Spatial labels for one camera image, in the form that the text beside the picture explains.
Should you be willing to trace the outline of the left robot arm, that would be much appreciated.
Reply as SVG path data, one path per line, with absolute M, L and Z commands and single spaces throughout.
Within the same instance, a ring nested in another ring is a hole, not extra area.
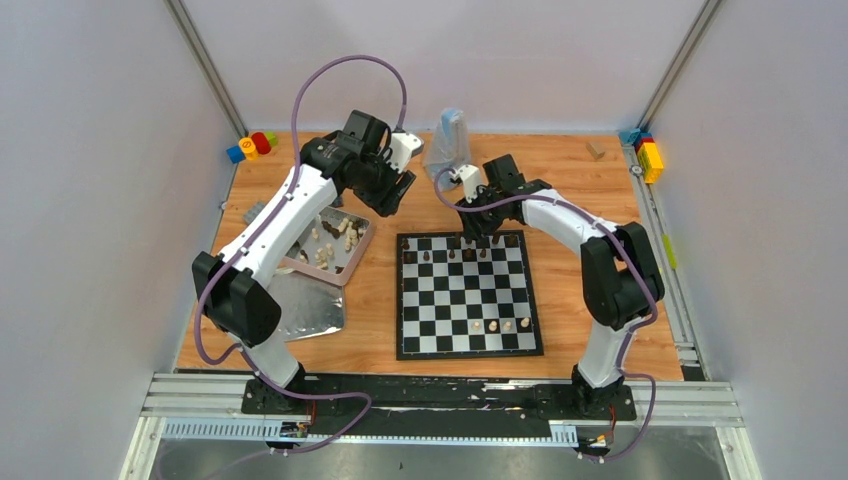
M 418 136 L 358 110 L 345 126 L 296 148 L 296 164 L 258 217 L 218 254 L 192 263 L 198 297 L 195 319 L 228 334 L 254 373 L 269 385 L 268 400 L 298 411 L 306 386 L 286 346 L 281 306 L 267 287 L 306 228 L 345 190 L 381 217 L 395 214 L 415 180 L 408 169 L 423 150 Z

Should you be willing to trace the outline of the black white chessboard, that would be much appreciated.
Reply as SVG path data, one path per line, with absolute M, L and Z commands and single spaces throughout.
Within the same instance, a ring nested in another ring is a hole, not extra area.
M 543 355 L 523 231 L 400 233 L 396 248 L 397 359 Z

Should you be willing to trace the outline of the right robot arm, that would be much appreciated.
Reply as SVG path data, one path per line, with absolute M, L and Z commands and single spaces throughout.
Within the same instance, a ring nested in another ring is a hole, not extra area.
M 637 222 L 605 220 L 566 200 L 549 183 L 526 180 L 510 155 L 445 172 L 463 189 L 453 207 L 465 239 L 480 241 L 512 220 L 549 235 L 578 257 L 592 326 L 572 373 L 571 403 L 584 417 L 598 416 L 625 377 L 624 359 L 636 332 L 657 320 L 665 294 L 646 229 Z

